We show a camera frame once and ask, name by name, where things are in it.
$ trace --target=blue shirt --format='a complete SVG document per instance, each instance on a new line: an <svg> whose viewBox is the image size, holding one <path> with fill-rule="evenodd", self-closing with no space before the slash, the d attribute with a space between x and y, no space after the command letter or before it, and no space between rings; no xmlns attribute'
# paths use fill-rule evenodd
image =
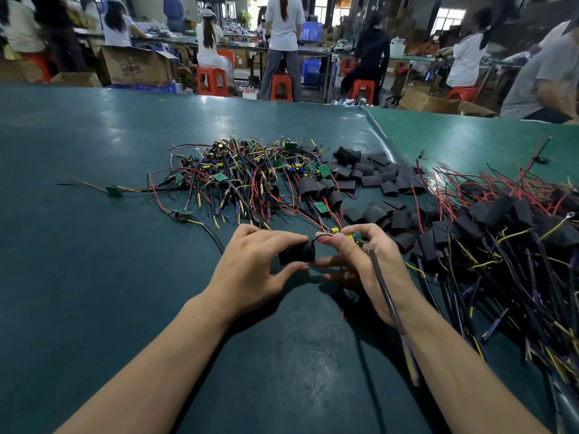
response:
<svg viewBox="0 0 579 434"><path fill-rule="evenodd" d="M163 0L163 13L170 20L180 20L185 16L181 0Z"/></svg>

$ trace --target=person in black clothing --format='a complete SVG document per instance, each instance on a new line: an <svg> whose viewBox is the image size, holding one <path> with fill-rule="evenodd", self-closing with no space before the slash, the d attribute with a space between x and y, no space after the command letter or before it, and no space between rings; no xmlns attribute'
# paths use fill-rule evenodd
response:
<svg viewBox="0 0 579 434"><path fill-rule="evenodd" d="M86 72L88 67L67 13L66 0L30 0L36 8L36 21L61 72Z"/></svg>
<svg viewBox="0 0 579 434"><path fill-rule="evenodd" d="M358 65L342 80L340 92L348 94L357 79L374 81L374 97L372 104L380 105L380 81L386 72L390 58L390 36L380 29L381 17L374 13L366 23L366 29L360 33L354 56L360 59Z"/></svg>

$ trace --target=orange plastic stool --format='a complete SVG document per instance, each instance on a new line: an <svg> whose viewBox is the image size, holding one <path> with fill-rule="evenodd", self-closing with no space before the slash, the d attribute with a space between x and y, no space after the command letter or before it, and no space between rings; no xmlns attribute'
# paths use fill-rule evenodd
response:
<svg viewBox="0 0 579 434"><path fill-rule="evenodd" d="M358 63L356 62L355 58L344 58L340 61L340 71L338 72L338 76L345 76L346 74L350 73L354 68L356 68Z"/></svg>
<svg viewBox="0 0 579 434"><path fill-rule="evenodd" d="M350 93L348 93L348 98L356 99L356 97L358 97L358 93L360 92L360 90L366 87L364 96L366 97L368 103L372 103L372 100L374 98L374 85L375 84L373 80L357 79L354 81L354 85L352 85Z"/></svg>
<svg viewBox="0 0 579 434"><path fill-rule="evenodd" d="M231 68L235 70L235 54L233 50L217 50L219 56L225 56L231 61Z"/></svg>
<svg viewBox="0 0 579 434"><path fill-rule="evenodd" d="M201 75L204 74L207 79L208 87L205 87L204 82L201 82ZM223 86L217 86L217 76L221 76ZM225 72L218 68L197 67L197 92L206 96L228 97L227 80L225 80Z"/></svg>
<svg viewBox="0 0 579 434"><path fill-rule="evenodd" d="M285 99L279 99L276 95L277 86L283 84L286 86L287 89L287 97ZM271 100L272 101L286 101L286 102L293 102L293 98L291 96L291 76L287 73L284 74L274 74L273 80L271 81Z"/></svg>
<svg viewBox="0 0 579 434"><path fill-rule="evenodd" d="M44 54L39 54L39 55L22 54L21 56L22 56L22 59L34 62L34 64L38 65L38 68L40 68L40 71L42 72L42 76L44 77L45 82L50 83L50 80L52 79L52 75L50 74L50 71L48 70L48 63L52 62L52 58L50 57L50 53L44 53Z"/></svg>
<svg viewBox="0 0 579 434"><path fill-rule="evenodd" d="M446 96L447 99L459 98L467 102L476 102L480 88L477 86L455 86Z"/></svg>

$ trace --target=gray shirt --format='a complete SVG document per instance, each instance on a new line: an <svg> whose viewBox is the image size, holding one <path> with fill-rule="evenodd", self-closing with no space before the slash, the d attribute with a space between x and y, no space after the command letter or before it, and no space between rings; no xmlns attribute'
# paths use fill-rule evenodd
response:
<svg viewBox="0 0 579 434"><path fill-rule="evenodd" d="M503 102L500 116L518 120L545 108L537 95L540 80L555 82L565 95L577 90L579 45L570 33L555 40L525 64Z"/></svg>

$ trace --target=person in blue shirt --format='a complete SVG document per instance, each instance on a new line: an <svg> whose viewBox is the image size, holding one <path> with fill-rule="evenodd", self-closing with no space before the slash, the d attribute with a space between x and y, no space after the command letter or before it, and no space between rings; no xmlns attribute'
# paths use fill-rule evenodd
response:
<svg viewBox="0 0 579 434"><path fill-rule="evenodd" d="M185 9L181 0L163 0L163 13L167 17L167 26L172 32L183 33Z"/></svg>

